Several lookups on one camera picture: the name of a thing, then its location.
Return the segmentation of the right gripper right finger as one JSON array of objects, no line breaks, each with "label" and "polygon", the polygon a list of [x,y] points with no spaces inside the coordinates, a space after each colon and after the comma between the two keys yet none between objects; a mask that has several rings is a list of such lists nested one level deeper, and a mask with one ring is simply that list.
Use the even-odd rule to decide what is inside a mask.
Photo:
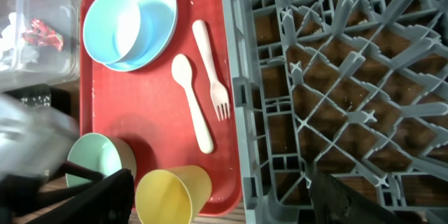
[{"label": "right gripper right finger", "polygon": [[378,204],[364,198],[334,176],[314,172],[311,176],[309,196],[314,208],[316,223],[334,222],[350,224],[408,224],[409,222]]}]

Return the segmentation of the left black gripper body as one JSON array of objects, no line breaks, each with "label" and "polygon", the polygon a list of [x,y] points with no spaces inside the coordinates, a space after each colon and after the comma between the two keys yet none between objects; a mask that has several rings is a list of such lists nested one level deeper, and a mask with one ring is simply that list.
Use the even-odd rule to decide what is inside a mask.
[{"label": "left black gripper body", "polygon": [[[46,183],[54,181],[66,174],[87,179],[89,182],[70,188],[41,192],[39,189]],[[72,162],[64,162],[51,176],[23,177],[7,175],[1,182],[1,216],[22,217],[40,209],[74,197],[100,182],[104,175]]]}]

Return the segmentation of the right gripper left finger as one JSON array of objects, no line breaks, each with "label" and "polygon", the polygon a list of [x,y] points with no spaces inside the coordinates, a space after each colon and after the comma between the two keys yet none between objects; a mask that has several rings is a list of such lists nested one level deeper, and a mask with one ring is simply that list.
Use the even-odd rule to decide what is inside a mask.
[{"label": "right gripper left finger", "polygon": [[120,169],[31,224],[127,224],[134,203],[134,178]]}]

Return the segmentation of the yellow plastic cup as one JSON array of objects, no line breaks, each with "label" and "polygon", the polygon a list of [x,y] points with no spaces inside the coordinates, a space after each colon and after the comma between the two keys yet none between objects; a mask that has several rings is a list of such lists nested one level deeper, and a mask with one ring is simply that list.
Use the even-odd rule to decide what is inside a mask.
[{"label": "yellow plastic cup", "polygon": [[144,224],[189,224],[211,196],[207,172],[188,165],[145,174],[135,192],[135,207]]}]

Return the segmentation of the red snack wrapper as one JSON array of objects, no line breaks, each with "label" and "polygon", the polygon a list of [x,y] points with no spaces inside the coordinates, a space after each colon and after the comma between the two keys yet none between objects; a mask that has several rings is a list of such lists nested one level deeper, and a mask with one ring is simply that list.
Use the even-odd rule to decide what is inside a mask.
[{"label": "red snack wrapper", "polygon": [[63,36],[37,18],[31,20],[30,28],[22,34],[22,38],[31,46],[50,46],[57,51],[62,51],[64,47]]}]

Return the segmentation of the light blue bowl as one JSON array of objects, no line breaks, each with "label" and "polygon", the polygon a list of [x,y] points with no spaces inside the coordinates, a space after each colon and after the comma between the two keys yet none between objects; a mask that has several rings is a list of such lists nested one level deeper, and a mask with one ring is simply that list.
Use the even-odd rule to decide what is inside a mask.
[{"label": "light blue bowl", "polygon": [[101,64],[133,60],[141,54],[144,23],[134,0],[95,0],[83,24],[83,43],[90,57]]}]

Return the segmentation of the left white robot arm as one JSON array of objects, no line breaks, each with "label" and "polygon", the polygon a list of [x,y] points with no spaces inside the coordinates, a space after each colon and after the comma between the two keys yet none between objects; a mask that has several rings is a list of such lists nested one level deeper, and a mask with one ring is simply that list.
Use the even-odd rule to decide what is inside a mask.
[{"label": "left white robot arm", "polygon": [[[50,107],[25,106],[1,95],[1,214],[17,217],[66,200],[104,175],[67,160],[78,139],[74,120]],[[66,174],[88,180],[52,192],[41,188]]]}]

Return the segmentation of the black food waste tray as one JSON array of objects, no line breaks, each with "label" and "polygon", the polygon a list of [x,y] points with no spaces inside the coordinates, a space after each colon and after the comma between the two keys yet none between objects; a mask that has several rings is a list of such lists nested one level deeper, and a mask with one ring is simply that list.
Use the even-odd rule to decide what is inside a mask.
[{"label": "black food waste tray", "polygon": [[71,95],[58,87],[39,84],[9,90],[4,94],[20,100],[26,106],[52,107],[67,115],[71,114]]}]

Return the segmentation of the grey dishwasher rack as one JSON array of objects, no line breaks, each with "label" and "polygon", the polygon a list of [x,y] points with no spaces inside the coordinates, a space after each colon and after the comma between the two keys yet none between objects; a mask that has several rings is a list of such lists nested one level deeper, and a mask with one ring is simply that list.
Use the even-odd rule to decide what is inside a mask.
[{"label": "grey dishwasher rack", "polygon": [[314,172],[447,222],[447,0],[223,0],[247,223],[313,223]]}]

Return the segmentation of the clear plastic waste bin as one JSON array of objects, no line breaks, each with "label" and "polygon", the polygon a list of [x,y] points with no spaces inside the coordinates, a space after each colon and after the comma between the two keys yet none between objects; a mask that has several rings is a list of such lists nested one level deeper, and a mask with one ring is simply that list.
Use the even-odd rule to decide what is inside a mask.
[{"label": "clear plastic waste bin", "polygon": [[80,76],[81,0],[1,0],[1,91]]}]

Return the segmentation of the mint green bowl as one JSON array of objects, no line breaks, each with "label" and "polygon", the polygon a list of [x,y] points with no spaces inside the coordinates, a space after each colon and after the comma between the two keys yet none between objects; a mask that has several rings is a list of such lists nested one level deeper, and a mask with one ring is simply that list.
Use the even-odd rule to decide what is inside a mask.
[{"label": "mint green bowl", "polygon": [[122,139],[98,133],[88,133],[72,146],[67,160],[105,177],[120,169],[129,169],[137,177],[137,163],[130,146]]}]

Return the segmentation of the red serving tray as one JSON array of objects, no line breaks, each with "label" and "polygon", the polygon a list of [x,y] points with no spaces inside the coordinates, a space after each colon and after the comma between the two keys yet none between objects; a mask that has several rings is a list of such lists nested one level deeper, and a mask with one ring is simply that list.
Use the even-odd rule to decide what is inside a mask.
[{"label": "red serving tray", "polygon": [[[183,165],[202,167],[212,181],[203,216],[230,213],[242,199],[237,132],[233,118],[217,119],[209,80],[197,48],[192,23],[203,20],[211,39],[219,80],[231,85],[230,60],[222,0],[177,0],[178,23],[173,39],[154,62],[131,72],[117,72],[80,52],[80,130],[125,140],[132,148],[137,177],[153,169]],[[182,87],[172,78],[172,60],[184,54],[215,148],[202,153]]]}]

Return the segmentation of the crumpled white paper napkin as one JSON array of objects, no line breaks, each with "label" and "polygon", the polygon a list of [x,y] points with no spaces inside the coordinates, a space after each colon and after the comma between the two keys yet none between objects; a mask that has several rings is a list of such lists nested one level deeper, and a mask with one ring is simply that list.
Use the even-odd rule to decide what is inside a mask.
[{"label": "crumpled white paper napkin", "polygon": [[19,71],[27,64],[37,63],[39,53],[23,39],[26,26],[23,14],[8,15],[10,24],[1,31],[1,71]]}]

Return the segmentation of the white plastic spoon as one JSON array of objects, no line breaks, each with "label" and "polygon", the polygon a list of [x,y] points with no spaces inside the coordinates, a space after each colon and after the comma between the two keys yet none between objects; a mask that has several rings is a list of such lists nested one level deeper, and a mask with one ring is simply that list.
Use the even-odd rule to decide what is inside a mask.
[{"label": "white plastic spoon", "polygon": [[193,69],[184,54],[174,57],[171,63],[171,74],[185,91],[199,149],[205,154],[212,153],[214,143],[193,90]]}]

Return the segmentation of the white plastic fork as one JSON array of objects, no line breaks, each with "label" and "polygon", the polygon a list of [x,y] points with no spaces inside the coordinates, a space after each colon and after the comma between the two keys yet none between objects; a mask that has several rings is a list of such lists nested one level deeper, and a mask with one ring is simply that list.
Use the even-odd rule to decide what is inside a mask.
[{"label": "white plastic fork", "polygon": [[219,121],[229,119],[230,99],[226,87],[219,81],[216,73],[206,23],[203,20],[194,21],[192,24],[192,32],[209,78],[210,96],[217,118]]}]

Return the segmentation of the light blue plate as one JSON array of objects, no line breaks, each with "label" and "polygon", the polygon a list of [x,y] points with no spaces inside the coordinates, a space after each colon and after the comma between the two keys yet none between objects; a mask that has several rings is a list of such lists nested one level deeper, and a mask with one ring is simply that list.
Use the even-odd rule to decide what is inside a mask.
[{"label": "light blue plate", "polygon": [[177,0],[131,0],[141,12],[139,34],[127,56],[105,66],[114,71],[126,72],[140,69],[159,57],[169,45],[178,19]]}]

